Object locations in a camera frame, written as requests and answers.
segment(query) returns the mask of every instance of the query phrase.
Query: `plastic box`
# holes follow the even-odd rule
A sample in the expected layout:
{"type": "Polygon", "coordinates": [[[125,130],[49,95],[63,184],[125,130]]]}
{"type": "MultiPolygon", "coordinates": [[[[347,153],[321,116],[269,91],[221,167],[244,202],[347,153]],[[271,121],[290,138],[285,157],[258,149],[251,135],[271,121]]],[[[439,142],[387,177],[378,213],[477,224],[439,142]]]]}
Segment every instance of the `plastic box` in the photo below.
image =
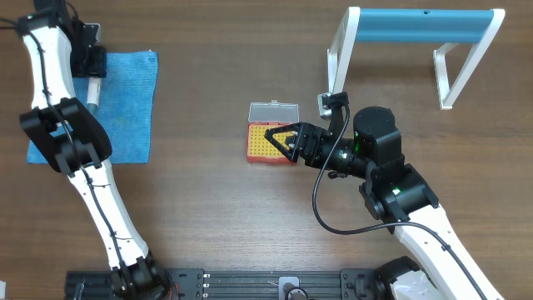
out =
{"type": "MultiPolygon", "coordinates": [[[[300,122],[298,104],[253,102],[248,114],[247,159],[249,163],[294,164],[265,139],[265,131],[300,122]]],[[[277,134],[274,138],[285,145],[285,138],[292,132],[277,134]]]]}

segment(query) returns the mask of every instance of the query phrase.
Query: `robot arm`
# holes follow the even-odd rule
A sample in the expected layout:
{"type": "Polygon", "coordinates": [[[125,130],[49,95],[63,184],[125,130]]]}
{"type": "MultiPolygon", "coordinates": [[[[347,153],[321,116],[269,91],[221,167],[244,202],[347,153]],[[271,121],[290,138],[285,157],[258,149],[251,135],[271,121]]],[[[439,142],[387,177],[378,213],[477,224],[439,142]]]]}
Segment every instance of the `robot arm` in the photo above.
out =
{"type": "Polygon", "coordinates": [[[412,165],[404,164],[401,135],[391,110],[367,107],[359,111],[353,121],[354,138],[349,139],[340,137],[344,123],[341,108],[348,105],[346,93],[324,94],[319,96],[318,102],[321,115],[331,117],[328,130],[299,122],[270,129],[266,131],[265,138],[294,163],[301,156],[306,165],[313,168],[322,168],[326,164],[326,168],[331,170],[328,173],[330,178],[352,175],[365,179],[359,191],[365,199],[366,208],[376,220],[385,224],[409,222],[428,227],[453,249],[467,270],[464,272],[447,249],[425,230],[391,226],[391,233],[414,254],[438,292],[431,293],[434,287],[425,273],[412,267],[403,268],[402,272],[390,270],[397,267],[396,264],[382,269],[385,270],[380,275],[383,292],[395,299],[418,299],[422,294],[428,298],[431,293],[434,295],[431,299],[479,299],[484,294],[490,300],[503,300],[455,235],[438,197],[412,165]],[[283,132],[294,132],[285,141],[288,149],[273,138],[283,132]]]}
{"type": "Polygon", "coordinates": [[[74,92],[72,76],[89,77],[87,106],[94,111],[106,76],[106,50],[96,46],[99,25],[71,20],[64,0],[35,1],[35,6],[37,12],[20,17],[17,25],[30,54],[34,85],[32,111],[20,117],[22,129],[50,166],[66,174],[82,195],[107,250],[114,293],[137,299],[159,292],[163,297],[169,288],[167,275],[134,228],[118,193],[109,138],[74,92]],[[52,135],[59,128],[63,134],[52,135]]]}

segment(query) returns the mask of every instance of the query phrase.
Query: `box lid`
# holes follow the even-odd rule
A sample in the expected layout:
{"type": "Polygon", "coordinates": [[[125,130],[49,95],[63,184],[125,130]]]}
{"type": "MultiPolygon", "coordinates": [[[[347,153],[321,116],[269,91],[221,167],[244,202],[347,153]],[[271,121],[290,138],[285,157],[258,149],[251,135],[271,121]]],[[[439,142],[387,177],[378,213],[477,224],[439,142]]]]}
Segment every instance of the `box lid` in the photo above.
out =
{"type": "Polygon", "coordinates": [[[298,104],[279,103],[277,100],[250,103],[249,123],[298,123],[298,104]]]}

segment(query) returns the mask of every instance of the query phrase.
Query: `blue towel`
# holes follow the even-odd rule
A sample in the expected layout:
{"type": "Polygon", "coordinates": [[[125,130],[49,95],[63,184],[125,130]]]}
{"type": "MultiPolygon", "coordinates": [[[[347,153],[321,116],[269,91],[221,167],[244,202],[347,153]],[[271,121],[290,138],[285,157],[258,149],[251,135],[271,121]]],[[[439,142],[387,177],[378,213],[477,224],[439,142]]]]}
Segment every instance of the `blue towel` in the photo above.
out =
{"type": "MultiPolygon", "coordinates": [[[[112,163],[148,163],[157,53],[108,53],[96,118],[111,140],[112,163]]],[[[77,98],[87,102],[88,79],[74,78],[77,98]]],[[[28,163],[47,163],[33,142],[28,163]]]]}

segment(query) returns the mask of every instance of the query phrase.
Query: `wooden table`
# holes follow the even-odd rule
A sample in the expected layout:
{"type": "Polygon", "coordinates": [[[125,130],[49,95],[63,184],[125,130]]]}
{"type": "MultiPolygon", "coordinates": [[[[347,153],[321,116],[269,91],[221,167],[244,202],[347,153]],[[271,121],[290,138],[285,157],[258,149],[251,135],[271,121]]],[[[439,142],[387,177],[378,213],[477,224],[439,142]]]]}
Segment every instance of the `wooden table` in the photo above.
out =
{"type": "MultiPolygon", "coordinates": [[[[345,89],[353,113],[391,108],[403,153],[439,196],[461,241],[506,299],[533,294],[533,6],[530,1],[73,1],[102,24],[110,52],[159,55],[147,165],[114,174],[137,230],[165,267],[216,270],[375,268],[407,250],[387,231],[342,237],[311,211],[317,170],[248,164],[250,102],[298,103],[326,126],[326,49],[350,5],[487,9],[507,17],[451,111],[439,110],[436,45],[361,45],[345,89]]],[[[2,2],[2,17],[32,11],[2,2]]],[[[457,74],[466,47],[451,52],[457,74]]],[[[67,270],[106,270],[87,209],[48,165],[27,165],[18,115],[32,74],[14,32],[0,32],[0,279],[10,298],[56,299],[67,270]]],[[[361,181],[324,180],[319,207],[337,228],[376,223],[361,181]]]]}

